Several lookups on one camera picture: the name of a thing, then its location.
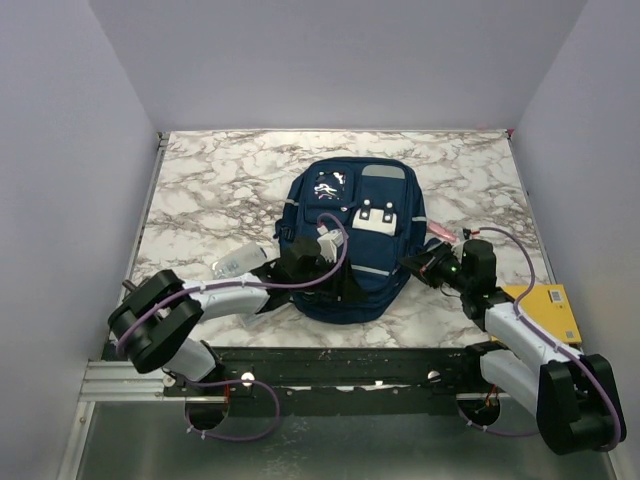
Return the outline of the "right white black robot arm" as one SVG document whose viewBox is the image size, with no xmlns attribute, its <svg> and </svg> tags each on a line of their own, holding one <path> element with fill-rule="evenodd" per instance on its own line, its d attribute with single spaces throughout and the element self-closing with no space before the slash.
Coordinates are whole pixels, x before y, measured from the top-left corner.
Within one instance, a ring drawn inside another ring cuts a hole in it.
<svg viewBox="0 0 640 480">
<path fill-rule="evenodd" d="M 505 391 L 536 420 L 556 454 L 611 451 L 626 438 L 626 425 L 611 364 L 561 342 L 521 308 L 523 298 L 497 285 L 490 242 L 469 239 L 455 247 L 435 241 L 400 261 L 431 288 L 456 290 L 464 314 L 499 346 L 460 367 L 469 390 L 489 385 Z"/>
</svg>

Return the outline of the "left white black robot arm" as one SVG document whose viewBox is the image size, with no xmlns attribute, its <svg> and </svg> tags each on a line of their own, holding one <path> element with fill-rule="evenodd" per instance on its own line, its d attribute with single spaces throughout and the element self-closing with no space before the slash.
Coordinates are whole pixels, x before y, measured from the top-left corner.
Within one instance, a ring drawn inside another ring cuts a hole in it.
<svg viewBox="0 0 640 480">
<path fill-rule="evenodd" d="M 190 334 L 201 322 L 228 315 L 261 316 L 295 299 L 308 300 L 323 316 L 363 302 L 338 229 L 316 239 L 302 236 L 280 256 L 237 277 L 186 282 L 171 269 L 135 287 L 107 324 L 119 355 L 141 374 L 165 369 L 187 378 L 201 395 L 222 380 L 213 350 Z"/>
</svg>

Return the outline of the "navy blue student backpack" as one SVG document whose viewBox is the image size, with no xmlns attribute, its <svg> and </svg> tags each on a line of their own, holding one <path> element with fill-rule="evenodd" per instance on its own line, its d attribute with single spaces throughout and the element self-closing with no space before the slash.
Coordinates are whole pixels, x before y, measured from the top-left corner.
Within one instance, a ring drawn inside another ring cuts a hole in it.
<svg viewBox="0 0 640 480">
<path fill-rule="evenodd" d="M 342 225 L 347 259 L 368 299 L 333 307 L 293 300 L 307 317 L 329 324 L 363 324 L 378 319 L 399 295 L 410 273 L 398 262 L 424 246 L 427 215 L 415 171 L 392 159 L 334 157 L 312 163 L 292 183 L 275 223 L 280 249 L 299 236 L 316 239 L 317 225 Z"/>
</svg>

